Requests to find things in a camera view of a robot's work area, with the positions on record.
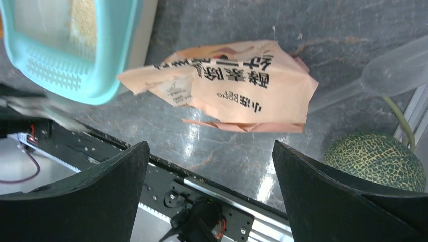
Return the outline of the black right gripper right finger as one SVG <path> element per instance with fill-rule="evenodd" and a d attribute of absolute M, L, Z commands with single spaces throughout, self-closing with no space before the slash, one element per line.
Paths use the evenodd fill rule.
<path fill-rule="evenodd" d="M 427 241 L 427 193 L 354 177 L 280 141 L 272 159 L 295 241 Z"/>

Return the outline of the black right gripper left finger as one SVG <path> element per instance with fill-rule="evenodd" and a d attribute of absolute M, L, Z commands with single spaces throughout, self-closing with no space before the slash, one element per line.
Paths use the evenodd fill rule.
<path fill-rule="evenodd" d="M 129 241 L 149 158 L 139 142 L 68 178 L 1 195 L 1 241 Z"/>

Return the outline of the pink cat litter bag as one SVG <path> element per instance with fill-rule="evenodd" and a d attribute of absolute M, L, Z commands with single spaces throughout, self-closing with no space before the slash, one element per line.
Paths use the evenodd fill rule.
<path fill-rule="evenodd" d="M 117 77 L 134 94 L 211 117 L 200 125 L 243 133 L 301 133 L 318 87 L 309 67 L 271 40 L 188 48 Z"/>

